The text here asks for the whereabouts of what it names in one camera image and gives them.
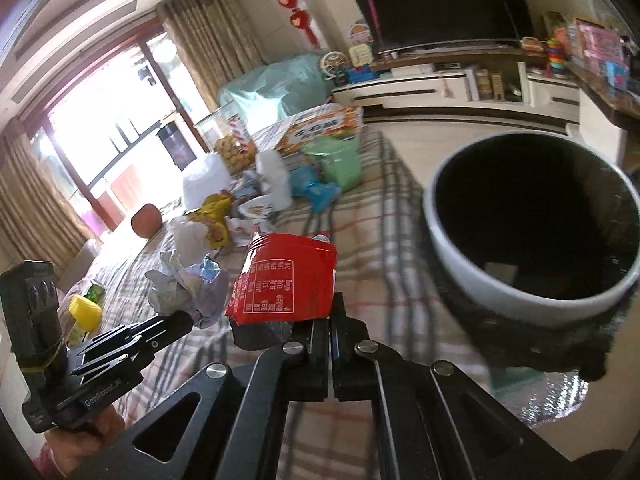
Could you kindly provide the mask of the person's left hand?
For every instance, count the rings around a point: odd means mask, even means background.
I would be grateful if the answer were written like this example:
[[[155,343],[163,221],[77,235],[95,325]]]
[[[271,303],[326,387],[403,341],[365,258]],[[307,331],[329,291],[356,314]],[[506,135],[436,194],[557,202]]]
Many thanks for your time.
[[[46,479],[66,479],[87,457],[110,446],[125,429],[125,421],[110,405],[93,419],[93,430],[46,432],[46,444],[34,461]]]

